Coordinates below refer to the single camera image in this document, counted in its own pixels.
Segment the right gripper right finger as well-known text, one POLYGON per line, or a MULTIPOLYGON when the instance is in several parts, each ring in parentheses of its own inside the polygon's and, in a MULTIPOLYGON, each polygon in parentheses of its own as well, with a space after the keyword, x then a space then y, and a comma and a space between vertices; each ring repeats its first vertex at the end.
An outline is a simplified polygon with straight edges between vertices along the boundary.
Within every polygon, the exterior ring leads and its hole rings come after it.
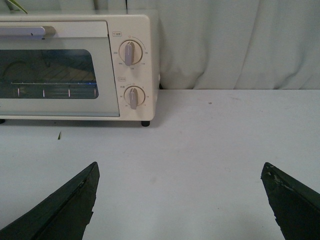
POLYGON ((268 202, 286 240, 320 238, 320 194, 269 162, 261 180, 268 202))

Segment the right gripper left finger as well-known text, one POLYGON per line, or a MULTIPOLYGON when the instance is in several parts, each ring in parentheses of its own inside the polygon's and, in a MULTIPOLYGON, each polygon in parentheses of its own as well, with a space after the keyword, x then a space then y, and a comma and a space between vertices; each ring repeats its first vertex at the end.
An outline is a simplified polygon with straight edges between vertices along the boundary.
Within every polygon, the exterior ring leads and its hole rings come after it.
POLYGON ((93 215, 100 178, 91 163, 30 211, 1 229, 2 240, 81 240, 93 215))

